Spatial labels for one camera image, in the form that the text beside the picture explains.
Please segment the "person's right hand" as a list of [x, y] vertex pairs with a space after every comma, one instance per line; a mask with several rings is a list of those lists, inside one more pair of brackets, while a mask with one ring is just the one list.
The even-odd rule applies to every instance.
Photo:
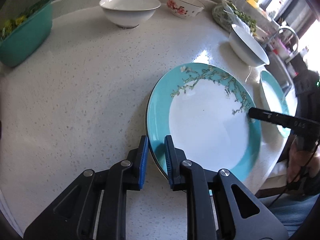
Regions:
[[289, 154], [287, 166], [287, 194], [315, 196], [319, 194], [319, 147], [313, 152], [297, 150], [296, 137], [290, 135], [286, 143], [286, 153]]

